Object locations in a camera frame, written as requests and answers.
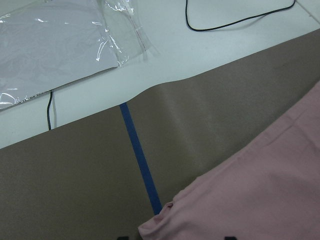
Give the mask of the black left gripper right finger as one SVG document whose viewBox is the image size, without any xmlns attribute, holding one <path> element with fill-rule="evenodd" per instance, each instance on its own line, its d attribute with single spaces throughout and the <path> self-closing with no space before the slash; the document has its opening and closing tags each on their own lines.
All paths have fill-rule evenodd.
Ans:
<svg viewBox="0 0 320 240">
<path fill-rule="evenodd" d="M 235 236 L 225 236 L 224 240 L 237 240 Z"/>
</svg>

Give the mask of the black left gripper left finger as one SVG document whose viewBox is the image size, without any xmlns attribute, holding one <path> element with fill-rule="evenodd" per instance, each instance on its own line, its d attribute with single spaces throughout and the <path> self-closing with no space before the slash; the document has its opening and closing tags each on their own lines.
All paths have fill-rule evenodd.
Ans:
<svg viewBox="0 0 320 240">
<path fill-rule="evenodd" d="M 117 240 L 129 240 L 128 236 L 119 236 Z"/>
</svg>

